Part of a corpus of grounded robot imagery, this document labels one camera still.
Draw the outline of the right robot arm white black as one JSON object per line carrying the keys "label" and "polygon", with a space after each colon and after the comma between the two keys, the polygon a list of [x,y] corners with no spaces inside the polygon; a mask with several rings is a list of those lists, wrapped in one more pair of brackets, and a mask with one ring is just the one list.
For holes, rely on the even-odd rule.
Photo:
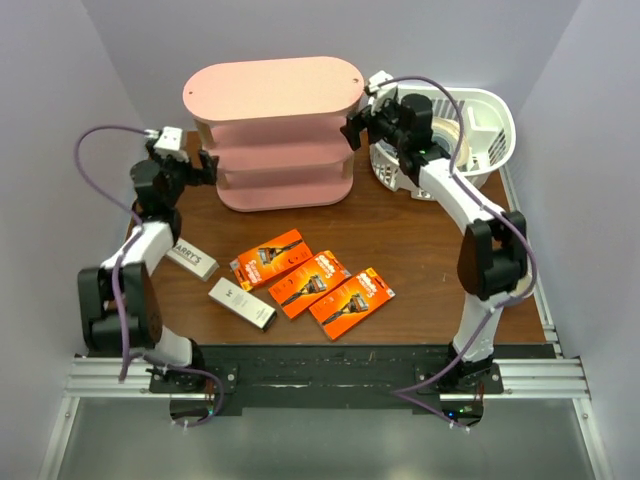
{"label": "right robot arm white black", "polygon": [[519,301],[518,284],[533,262],[525,217],[502,210],[458,173],[465,137],[459,135],[447,152],[433,138],[433,123],[431,100],[414,93],[373,101],[348,115],[340,131],[352,149],[360,147],[362,131],[370,143],[392,146],[402,173],[442,206],[463,235],[457,263],[465,291],[460,326],[449,346],[448,365],[422,384],[466,393],[490,369],[502,312]]}

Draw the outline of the orange Gillette razor box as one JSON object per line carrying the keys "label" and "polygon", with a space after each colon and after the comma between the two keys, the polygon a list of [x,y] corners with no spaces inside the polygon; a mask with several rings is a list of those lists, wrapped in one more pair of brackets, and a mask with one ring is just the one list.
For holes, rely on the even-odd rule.
{"label": "orange Gillette razor box", "polygon": [[313,256],[297,229],[238,255],[230,269],[240,287],[251,291],[291,271]]}
{"label": "orange Gillette razor box", "polygon": [[373,268],[362,270],[310,307],[325,335],[336,341],[395,297]]}
{"label": "orange Gillette razor box", "polygon": [[350,277],[349,270],[330,250],[325,250],[272,285],[268,292],[293,320]]}

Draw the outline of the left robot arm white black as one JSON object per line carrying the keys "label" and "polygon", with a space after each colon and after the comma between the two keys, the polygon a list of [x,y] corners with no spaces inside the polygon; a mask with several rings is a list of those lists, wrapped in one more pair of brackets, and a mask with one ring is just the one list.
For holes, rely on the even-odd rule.
{"label": "left robot arm white black", "polygon": [[115,254],[77,276],[89,352],[121,356],[121,379],[133,359],[144,359],[162,381],[185,392],[200,390],[210,375],[197,343],[164,326],[151,275],[180,237],[182,217],[176,204],[184,189],[217,181],[218,157],[204,150],[198,157],[200,167],[156,152],[136,163],[130,170],[135,227]]}

